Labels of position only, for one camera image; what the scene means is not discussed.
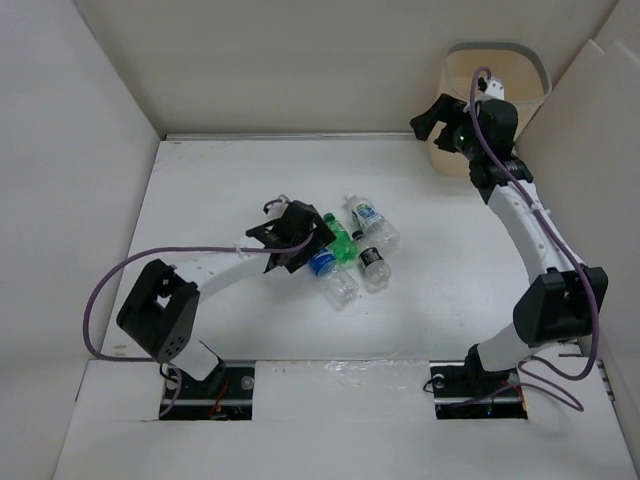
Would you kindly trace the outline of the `green plastic soda bottle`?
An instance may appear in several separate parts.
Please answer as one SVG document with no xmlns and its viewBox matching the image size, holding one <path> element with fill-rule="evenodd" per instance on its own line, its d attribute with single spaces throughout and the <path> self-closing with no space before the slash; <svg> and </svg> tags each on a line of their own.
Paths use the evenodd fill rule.
<svg viewBox="0 0 640 480">
<path fill-rule="evenodd" d="M 356 260 L 357 247 L 343 224 L 333 213 L 326 213 L 323 220 L 335 236 L 329 248 L 340 264 L 348 264 Z"/>
</svg>

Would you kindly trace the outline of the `blue label water bottle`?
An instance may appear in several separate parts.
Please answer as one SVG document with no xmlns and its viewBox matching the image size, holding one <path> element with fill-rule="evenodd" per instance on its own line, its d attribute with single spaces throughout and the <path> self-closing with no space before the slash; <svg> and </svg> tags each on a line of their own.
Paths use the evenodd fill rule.
<svg viewBox="0 0 640 480">
<path fill-rule="evenodd" d="M 342 310 L 359 295 L 359 285 L 338 266 L 336 257 L 323 248 L 310 258 L 308 266 L 319 291 L 336 310 Z"/>
</svg>

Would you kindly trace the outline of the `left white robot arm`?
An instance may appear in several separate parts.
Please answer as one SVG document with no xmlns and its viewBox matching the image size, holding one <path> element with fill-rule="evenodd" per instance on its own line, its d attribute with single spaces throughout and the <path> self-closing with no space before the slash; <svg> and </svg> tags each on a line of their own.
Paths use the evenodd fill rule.
<svg viewBox="0 0 640 480">
<path fill-rule="evenodd" d="M 147 263 L 116 323 L 153 361 L 177 367 L 196 393 L 212 396 L 222 387 L 223 360 L 192 338 L 200 304 L 277 268 L 294 273 L 334 240 L 313 205 L 291 201 L 280 217 L 248 229 L 232 247 L 189 247 L 203 255 L 177 265 Z"/>
</svg>

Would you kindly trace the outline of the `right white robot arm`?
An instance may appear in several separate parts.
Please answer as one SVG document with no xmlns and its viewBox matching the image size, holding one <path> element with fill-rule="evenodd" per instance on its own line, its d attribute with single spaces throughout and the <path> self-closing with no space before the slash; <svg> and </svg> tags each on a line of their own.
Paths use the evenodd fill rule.
<svg viewBox="0 0 640 480">
<path fill-rule="evenodd" d="M 483 202 L 501 220 L 525 265 L 529 287 L 513 308 L 511 323 L 472 346 L 462 381 L 473 393 L 494 387 L 505 372 L 543 348 L 591 337 L 587 363 L 599 344 L 599 313 L 608 287 L 600 267 L 587 266 L 565 243 L 543 207 L 526 164 L 514 150 L 516 108 L 497 98 L 466 103 L 440 95 L 410 125 L 424 141 L 437 123 L 444 126 L 435 145 L 460 153 Z"/>
</svg>

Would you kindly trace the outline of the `green white label bottle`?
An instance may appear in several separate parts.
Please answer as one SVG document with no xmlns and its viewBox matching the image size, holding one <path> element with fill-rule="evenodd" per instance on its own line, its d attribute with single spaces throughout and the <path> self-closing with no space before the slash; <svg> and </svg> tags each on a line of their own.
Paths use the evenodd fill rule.
<svg viewBox="0 0 640 480">
<path fill-rule="evenodd" d="M 381 251 L 392 253 L 397 249 L 400 242 L 398 230 L 369 199 L 349 192 L 345 195 L 345 203 L 357 227 L 374 241 Z"/>
</svg>

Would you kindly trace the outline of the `black label pepsi bottle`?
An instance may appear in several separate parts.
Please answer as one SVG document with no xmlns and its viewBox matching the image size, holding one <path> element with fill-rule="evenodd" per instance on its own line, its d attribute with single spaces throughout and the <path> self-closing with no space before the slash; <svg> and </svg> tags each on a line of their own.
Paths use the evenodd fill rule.
<svg viewBox="0 0 640 480">
<path fill-rule="evenodd" d="M 367 289 L 374 292 L 386 288 L 392 271 L 375 242 L 361 230 L 352 233 L 352 240 L 357 249 L 357 261 Z"/>
</svg>

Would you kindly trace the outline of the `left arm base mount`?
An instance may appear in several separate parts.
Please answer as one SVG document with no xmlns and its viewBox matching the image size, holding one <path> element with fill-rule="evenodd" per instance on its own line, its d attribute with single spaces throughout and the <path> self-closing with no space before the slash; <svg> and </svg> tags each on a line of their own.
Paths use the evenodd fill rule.
<svg viewBox="0 0 640 480">
<path fill-rule="evenodd" d="M 221 361 L 203 381 L 171 369 L 165 380 L 158 418 L 164 421 L 250 421 L 253 414 L 255 362 Z"/>
</svg>

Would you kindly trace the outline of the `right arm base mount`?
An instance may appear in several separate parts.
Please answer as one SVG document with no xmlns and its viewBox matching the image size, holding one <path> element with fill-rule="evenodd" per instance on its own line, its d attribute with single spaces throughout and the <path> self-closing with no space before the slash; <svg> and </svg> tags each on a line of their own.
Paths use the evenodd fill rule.
<svg viewBox="0 0 640 480">
<path fill-rule="evenodd" d="M 516 369 L 485 372 L 475 353 L 430 361 L 423 391 L 432 396 L 438 420 L 528 418 Z"/>
</svg>

